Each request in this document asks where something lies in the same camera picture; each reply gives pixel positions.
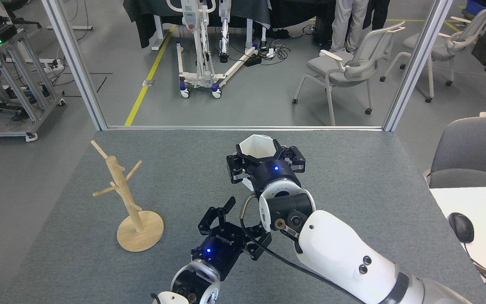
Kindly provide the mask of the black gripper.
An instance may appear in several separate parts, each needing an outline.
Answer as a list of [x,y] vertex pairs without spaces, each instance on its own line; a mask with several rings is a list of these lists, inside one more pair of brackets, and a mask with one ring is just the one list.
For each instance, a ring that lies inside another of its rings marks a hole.
[[[226,215],[235,206],[236,199],[231,196],[224,206],[211,206],[205,212],[198,230],[201,235],[207,236],[200,246],[191,250],[192,260],[202,260],[208,266],[214,268],[224,281],[228,276],[243,249],[249,253],[253,261],[257,261],[264,248],[272,241],[271,233],[267,232],[262,224],[246,227],[247,234],[239,226],[225,226]],[[219,225],[212,228],[211,225],[219,220]]]
[[305,158],[296,146],[280,146],[278,160],[256,164],[256,157],[237,153],[226,156],[228,173],[232,184],[247,178],[251,181],[255,197],[259,198],[268,184],[286,178],[301,186],[295,173],[305,172]]

